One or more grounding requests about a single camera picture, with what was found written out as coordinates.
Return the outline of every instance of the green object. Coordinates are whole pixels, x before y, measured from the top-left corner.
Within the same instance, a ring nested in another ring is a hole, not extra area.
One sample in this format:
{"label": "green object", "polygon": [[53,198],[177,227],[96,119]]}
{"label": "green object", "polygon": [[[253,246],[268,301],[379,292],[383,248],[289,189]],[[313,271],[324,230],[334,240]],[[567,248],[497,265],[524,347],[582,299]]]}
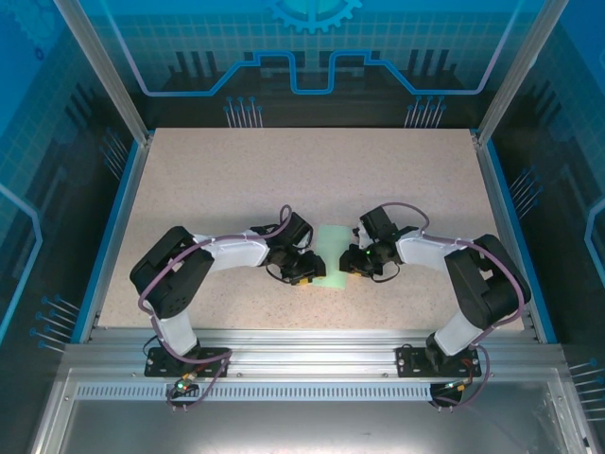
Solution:
{"label": "green object", "polygon": [[313,279],[314,286],[341,289],[347,287],[347,273],[338,269],[338,262],[340,256],[349,249],[351,241],[351,227],[320,225],[314,251],[325,263],[326,276],[323,279]]}

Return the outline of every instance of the gear logo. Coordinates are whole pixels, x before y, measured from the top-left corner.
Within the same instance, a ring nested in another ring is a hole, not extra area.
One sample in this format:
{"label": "gear logo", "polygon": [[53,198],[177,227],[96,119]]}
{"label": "gear logo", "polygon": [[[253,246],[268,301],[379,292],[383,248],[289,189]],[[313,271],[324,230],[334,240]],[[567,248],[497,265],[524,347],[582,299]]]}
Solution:
{"label": "gear logo", "polygon": [[5,0],[0,12],[12,12],[27,37],[43,47],[55,31],[56,10],[52,0]]}
{"label": "gear logo", "polygon": [[284,26],[294,26],[298,33],[327,33],[331,26],[340,26],[343,19],[353,18],[353,9],[361,8],[360,0],[268,0],[273,19]]}

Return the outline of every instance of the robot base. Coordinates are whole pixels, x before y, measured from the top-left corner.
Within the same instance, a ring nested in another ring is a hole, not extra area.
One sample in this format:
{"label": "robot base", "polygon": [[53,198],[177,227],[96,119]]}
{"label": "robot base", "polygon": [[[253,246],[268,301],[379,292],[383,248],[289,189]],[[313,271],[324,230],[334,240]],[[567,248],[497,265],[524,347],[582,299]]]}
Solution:
{"label": "robot base", "polygon": [[[228,348],[201,348],[196,347],[192,352],[194,355],[189,358],[205,359],[212,358],[217,355],[222,355],[229,352]],[[210,364],[205,364],[200,367],[197,364],[188,364],[186,362],[179,361],[173,358],[163,347],[154,347],[149,349],[147,354],[147,363],[145,365],[145,376],[170,376],[179,377],[190,372],[193,372],[197,368],[198,377],[214,377],[218,368],[220,367],[220,361],[215,361]],[[229,366],[225,367],[225,370],[220,374],[221,377],[227,376],[227,370]]]}
{"label": "robot base", "polygon": [[462,350],[442,364],[438,372],[433,369],[424,350],[424,347],[412,347],[409,344],[395,349],[397,375],[400,378],[465,378],[469,376],[469,369],[462,362],[463,359],[469,359],[473,363],[473,377],[481,376],[481,365],[476,350]]}

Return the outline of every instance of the transparent enclosure wall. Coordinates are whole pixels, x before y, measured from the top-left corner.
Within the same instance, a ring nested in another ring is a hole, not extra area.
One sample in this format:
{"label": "transparent enclosure wall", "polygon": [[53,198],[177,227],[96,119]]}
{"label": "transparent enclosure wall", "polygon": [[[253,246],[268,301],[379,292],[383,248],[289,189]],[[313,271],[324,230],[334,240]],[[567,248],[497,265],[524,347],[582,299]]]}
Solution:
{"label": "transparent enclosure wall", "polygon": [[69,341],[132,138],[52,1],[0,0],[0,62],[0,450],[17,453]]}
{"label": "transparent enclosure wall", "polygon": [[476,127],[543,0],[83,0],[156,127]]}
{"label": "transparent enclosure wall", "polygon": [[[571,365],[605,363],[604,17],[602,1],[570,0],[493,137]],[[602,377],[579,377],[590,379]],[[581,391],[594,387],[602,382]],[[592,410],[605,407],[605,393],[589,395],[588,414],[602,417]]]}

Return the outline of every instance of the blue frame edge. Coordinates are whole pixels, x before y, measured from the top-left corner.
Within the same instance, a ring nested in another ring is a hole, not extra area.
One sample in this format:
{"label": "blue frame edge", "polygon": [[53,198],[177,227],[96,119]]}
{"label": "blue frame edge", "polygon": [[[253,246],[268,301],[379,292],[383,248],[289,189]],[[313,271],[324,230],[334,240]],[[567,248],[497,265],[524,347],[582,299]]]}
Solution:
{"label": "blue frame edge", "polygon": [[531,291],[533,293],[533,300],[536,304],[536,308],[538,309],[538,315],[540,316],[544,336],[546,337],[546,341],[548,343],[557,343],[557,335],[555,334],[555,329],[550,321],[550,315],[548,314],[548,308],[546,307],[545,297],[542,294],[542,289],[540,288],[540,283],[538,282],[536,270],[533,268],[533,263],[531,262],[531,257],[529,256],[529,249],[527,248],[526,238],[523,235],[523,230],[521,229],[521,223],[519,222],[517,213],[514,211],[509,187],[507,186],[504,178],[504,172],[502,171],[502,166],[500,165],[500,160],[498,159],[492,139],[488,141],[487,149],[490,153],[490,159],[493,163],[493,170],[495,171],[498,185],[502,191],[507,214],[510,219],[510,225],[512,226],[512,233],[514,234],[514,238],[519,246],[521,259],[523,260],[523,264],[526,268],[527,280],[529,281],[529,286],[531,287]]}
{"label": "blue frame edge", "polygon": [[115,199],[113,200],[112,211],[110,212],[110,216],[107,219],[105,232],[103,233],[103,238],[101,239],[101,244],[98,248],[98,253],[96,254],[95,265],[93,266],[93,271],[91,272],[91,277],[88,281],[88,286],[86,287],[86,293],[84,293],[84,299],[82,300],[82,306],[79,310],[78,318],[76,319],[76,326],[74,327],[74,331],[72,333],[71,343],[78,343],[78,339],[80,339],[82,332],[84,331],[86,320],[88,318],[88,313],[92,309],[96,285],[101,274],[103,262],[105,261],[105,257],[107,256],[107,250],[109,249],[110,240],[113,236],[113,231],[115,230],[117,215],[120,212],[122,202],[124,201],[126,186],[128,185],[132,173],[134,161],[137,154],[140,152],[140,149],[141,147],[139,146],[139,144],[135,140],[132,141],[129,159],[126,161],[124,173],[122,174],[122,179],[120,180],[120,184],[118,185],[117,192],[115,194]]}

